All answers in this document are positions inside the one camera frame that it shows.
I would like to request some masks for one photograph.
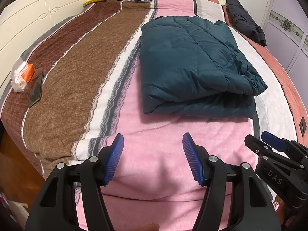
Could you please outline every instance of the smartphone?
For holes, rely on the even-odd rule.
[[[30,86],[30,95],[28,108],[31,108],[36,104],[42,97],[42,86],[43,86],[44,73],[41,73],[38,77],[34,78]]]

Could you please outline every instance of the finger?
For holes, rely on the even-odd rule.
[[[279,223],[280,225],[282,225],[285,222],[285,203],[283,201],[279,205],[276,213],[278,216]]]
[[[134,228],[129,231],[158,231],[158,230],[159,230],[159,224],[156,222],[152,222],[145,226]]]
[[[295,219],[295,216],[290,217],[290,218],[285,222],[285,226],[288,227],[294,219]]]

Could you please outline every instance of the black puffer jacket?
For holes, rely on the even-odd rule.
[[[234,26],[239,32],[254,42],[266,46],[265,34],[261,27],[255,23],[249,13],[238,0],[227,0],[227,8]]]

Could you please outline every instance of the decorative floral panel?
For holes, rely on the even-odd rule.
[[[306,36],[305,42],[304,42],[304,49],[308,52],[308,36]]]
[[[275,11],[271,11],[269,20],[279,27],[283,28],[290,36],[292,36],[298,43],[301,42],[304,32],[294,23],[279,15]]]

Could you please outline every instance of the metal screw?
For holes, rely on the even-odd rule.
[[[218,158],[217,158],[216,156],[210,156],[210,157],[209,157],[209,160],[210,160],[211,162],[217,162],[217,161],[218,161]]]
[[[90,157],[89,161],[90,162],[97,162],[98,161],[98,157]]]
[[[244,163],[242,164],[242,166],[243,166],[243,168],[245,168],[245,169],[249,169],[249,168],[250,168],[250,165],[249,165],[247,162],[244,162]]]
[[[62,169],[62,168],[64,168],[64,166],[65,166],[65,164],[63,162],[60,162],[60,163],[57,164],[58,169]]]

